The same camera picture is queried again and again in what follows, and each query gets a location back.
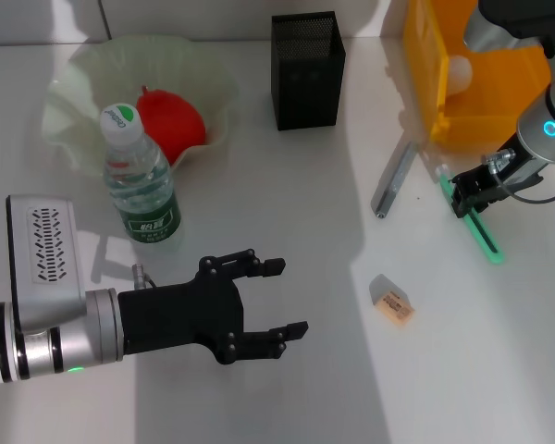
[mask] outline green bottle label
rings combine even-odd
[[[175,193],[157,210],[150,213],[127,213],[119,210],[129,236],[142,243],[160,242],[169,238],[181,223]]]

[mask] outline white bowl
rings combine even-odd
[[[227,109],[238,94],[234,79],[213,54],[165,35],[119,37],[71,58],[47,90],[43,137],[67,153],[71,168],[101,175],[106,149],[101,110],[119,102],[136,105],[143,85],[178,94],[205,124],[206,145],[184,152],[172,168],[186,155],[218,146],[227,137]]]

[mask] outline white table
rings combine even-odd
[[[281,277],[238,282],[245,326],[308,320],[309,332],[278,361],[225,367],[187,346],[0,386],[0,443],[555,443],[555,204],[485,212],[502,266],[477,250],[421,160],[377,220],[370,199],[411,135],[400,118],[415,125],[399,43],[346,42],[337,127],[281,133],[269,43],[202,44],[240,85],[229,142],[179,169],[180,249],[141,259],[170,284],[207,254],[284,257]],[[87,288],[131,289],[136,253],[105,187],[69,173],[39,137],[43,92],[77,49],[0,48],[0,301],[4,200],[16,192],[73,198]],[[550,174],[529,194],[555,193]],[[405,328],[373,307],[379,274],[416,309]]]

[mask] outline yellow plastic box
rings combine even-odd
[[[403,45],[425,130],[447,151],[488,151],[516,131],[522,112],[550,82],[540,47],[472,53],[463,34],[476,0],[410,0]],[[473,68],[469,88],[447,97],[449,60]]]

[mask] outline white bottle cap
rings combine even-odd
[[[132,145],[144,134],[138,110],[128,104],[110,105],[101,113],[101,131],[114,147]]]

